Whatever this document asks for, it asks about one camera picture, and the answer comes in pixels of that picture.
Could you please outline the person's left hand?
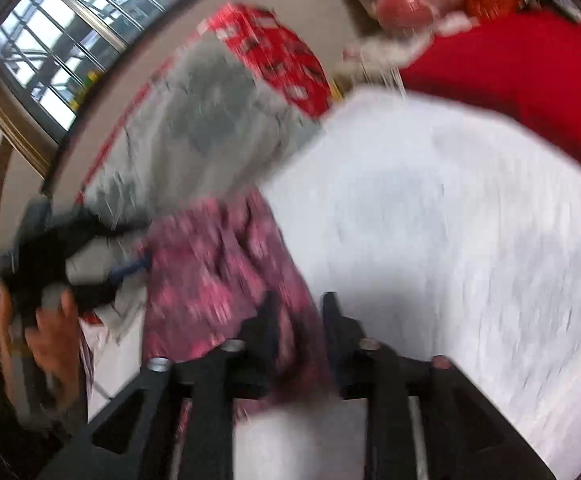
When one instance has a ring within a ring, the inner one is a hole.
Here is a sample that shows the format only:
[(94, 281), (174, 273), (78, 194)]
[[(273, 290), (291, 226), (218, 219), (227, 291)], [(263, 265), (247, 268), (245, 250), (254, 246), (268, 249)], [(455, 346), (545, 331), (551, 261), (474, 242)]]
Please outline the person's left hand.
[[(12, 297), (0, 281), (0, 352), (5, 392), (11, 404), (17, 399), (10, 340), (13, 315)], [(36, 327), (25, 331), (25, 340), (36, 364), (59, 382), (57, 405), (61, 410), (73, 404), (80, 394), (80, 338), (78, 308), (69, 288), (60, 296), (59, 307), (36, 310)]]

